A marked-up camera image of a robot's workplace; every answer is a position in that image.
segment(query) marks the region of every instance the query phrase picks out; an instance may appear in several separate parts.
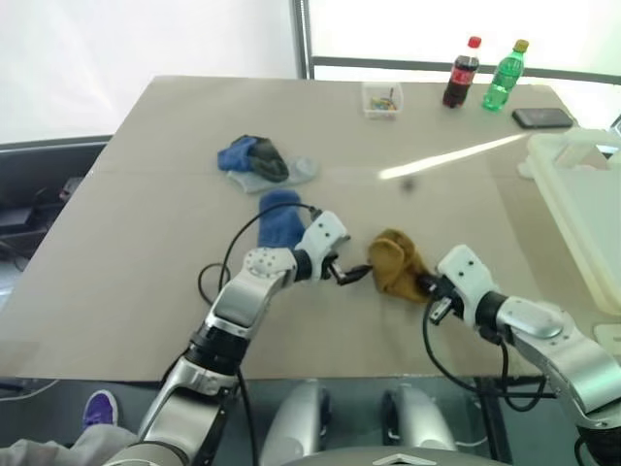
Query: purple shoe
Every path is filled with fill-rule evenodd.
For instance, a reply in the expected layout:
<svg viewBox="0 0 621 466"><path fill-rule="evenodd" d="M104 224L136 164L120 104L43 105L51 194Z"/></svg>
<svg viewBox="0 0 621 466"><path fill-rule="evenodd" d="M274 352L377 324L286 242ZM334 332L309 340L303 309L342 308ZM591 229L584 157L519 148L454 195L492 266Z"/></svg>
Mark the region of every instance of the purple shoe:
<svg viewBox="0 0 621 466"><path fill-rule="evenodd" d="M82 429L95 424L118 423L118 406L108 390L97 390L86 402L82 416Z"/></svg>

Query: table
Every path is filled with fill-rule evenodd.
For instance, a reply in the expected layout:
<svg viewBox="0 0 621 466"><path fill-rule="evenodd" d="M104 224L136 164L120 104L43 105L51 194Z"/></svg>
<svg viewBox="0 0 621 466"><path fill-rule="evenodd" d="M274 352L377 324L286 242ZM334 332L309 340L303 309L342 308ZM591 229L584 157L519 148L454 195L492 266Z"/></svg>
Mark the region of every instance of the table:
<svg viewBox="0 0 621 466"><path fill-rule="evenodd" d="M139 99L47 235L0 314L0 375L153 381L185 348L207 308L196 275L221 260L257 212L219 172L215 154L242 134L270 137L286 158L312 157L320 176L297 188L332 210L352 240L343 265L366 260L385 227L406 231L430 266L473 248L510 294L564 307L592 336L596 311L533 182L517 176L526 136L515 107L563 107L545 86L518 86L501 114L440 104L443 84L404 84L395 121L365 119L360 83L160 77ZM379 170L524 135L416 174ZM256 229L232 255L256 245ZM435 375L420 338L422 309L380 295L371 277L338 287L300 283L278 295L245 360L255 379ZM498 349L457 319L434 331L439 358L461 375L497 375ZM516 354L511 372L534 368Z"/></svg>

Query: clear plastic box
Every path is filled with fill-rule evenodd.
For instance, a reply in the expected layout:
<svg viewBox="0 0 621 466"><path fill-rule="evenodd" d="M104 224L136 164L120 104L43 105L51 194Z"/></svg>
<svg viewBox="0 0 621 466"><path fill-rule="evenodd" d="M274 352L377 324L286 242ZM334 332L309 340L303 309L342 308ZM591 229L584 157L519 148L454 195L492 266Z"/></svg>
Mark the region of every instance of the clear plastic box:
<svg viewBox="0 0 621 466"><path fill-rule="evenodd" d="M374 100L391 101L394 110L374 107ZM362 83L362 110L371 119L394 119L404 108L404 92L399 83Z"/></svg>

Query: white wall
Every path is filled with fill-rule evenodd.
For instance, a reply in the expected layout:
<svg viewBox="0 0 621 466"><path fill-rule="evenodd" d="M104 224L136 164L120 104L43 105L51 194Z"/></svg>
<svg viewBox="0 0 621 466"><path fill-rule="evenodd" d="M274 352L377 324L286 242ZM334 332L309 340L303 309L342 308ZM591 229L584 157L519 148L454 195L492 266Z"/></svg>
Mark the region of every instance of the white wall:
<svg viewBox="0 0 621 466"><path fill-rule="evenodd" d="M0 0L0 143L111 134L153 76L295 78L287 0Z"/></svg>
<svg viewBox="0 0 621 466"><path fill-rule="evenodd" d="M314 55L453 61L468 37L497 64L516 39L532 68L621 75L620 0L309 0Z"/></svg>

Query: smartphone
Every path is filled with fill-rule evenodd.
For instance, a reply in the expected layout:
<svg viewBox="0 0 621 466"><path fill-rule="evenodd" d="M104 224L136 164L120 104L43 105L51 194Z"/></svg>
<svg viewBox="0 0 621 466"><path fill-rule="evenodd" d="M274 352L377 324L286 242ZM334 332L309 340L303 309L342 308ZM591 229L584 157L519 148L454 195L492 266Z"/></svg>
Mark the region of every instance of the smartphone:
<svg viewBox="0 0 621 466"><path fill-rule="evenodd" d="M571 128L573 120L561 109L517 109L511 114L522 128Z"/></svg>

